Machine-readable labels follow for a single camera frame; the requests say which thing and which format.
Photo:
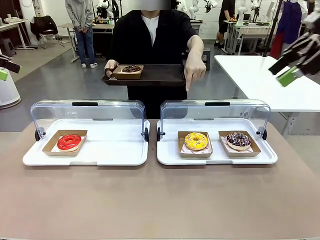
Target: red cloth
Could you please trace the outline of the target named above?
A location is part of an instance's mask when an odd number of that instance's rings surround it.
[[[279,59],[282,52],[282,44],[284,43],[284,33],[281,32],[277,34],[274,38],[272,48],[270,51],[270,56],[274,59]]]

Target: person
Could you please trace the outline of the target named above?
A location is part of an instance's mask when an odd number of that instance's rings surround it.
[[[230,20],[235,17],[236,0],[223,0],[219,15],[219,31],[216,34],[215,46],[222,49],[224,47],[224,36],[228,29],[228,23],[225,20]]]
[[[186,87],[127,87],[128,99],[142,101],[148,119],[159,119],[161,104],[166,100],[186,100],[191,83],[206,72],[202,61],[204,43],[187,14],[177,10],[133,10],[121,17],[113,30],[106,75],[110,77],[109,70],[118,64],[182,64],[186,50]]]
[[[92,22],[94,10],[90,0],[65,0],[65,7],[74,26],[74,31],[78,43],[78,52],[82,68],[87,67],[86,51],[90,59],[90,68],[98,66],[95,60],[94,36]]]

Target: person's hand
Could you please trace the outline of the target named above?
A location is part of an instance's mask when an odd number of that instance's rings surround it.
[[[186,80],[185,89],[188,92],[191,83],[202,78],[206,73],[206,65],[202,61],[202,54],[198,51],[190,51],[184,67],[184,76]]]
[[[106,71],[106,76],[108,78],[111,78],[111,75],[112,75],[112,71],[109,71],[110,70],[114,70],[117,66],[119,65],[119,63],[116,61],[116,60],[109,60],[106,65],[104,66],[104,70],[108,69],[108,71]]]

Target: white tray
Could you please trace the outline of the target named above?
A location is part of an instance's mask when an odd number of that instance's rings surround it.
[[[150,122],[144,127],[150,130]],[[75,157],[48,156],[42,149],[58,130],[87,130],[87,138]],[[148,146],[142,133],[142,120],[59,119],[46,131],[44,139],[36,142],[24,155],[28,166],[138,166],[147,160]]]
[[[221,118],[214,120],[164,119],[165,135],[157,142],[157,159],[164,165],[206,165],[206,164],[274,164],[278,160],[275,151],[267,141],[255,138],[261,153],[256,157],[227,156],[218,131],[247,131],[252,137],[257,135],[254,124],[244,118]],[[208,132],[213,154],[209,158],[182,158],[178,150],[178,131]]]

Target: green tape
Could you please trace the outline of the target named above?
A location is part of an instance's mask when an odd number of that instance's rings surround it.
[[[280,77],[277,78],[278,82],[283,87],[288,86],[290,83],[292,83],[294,80],[297,79],[296,74],[294,73],[294,71],[296,69],[297,69],[296,66],[294,66],[291,69],[289,69],[286,73],[284,73],[283,75],[281,75]]]
[[[8,77],[8,73],[6,71],[0,70],[0,80],[6,81]]]

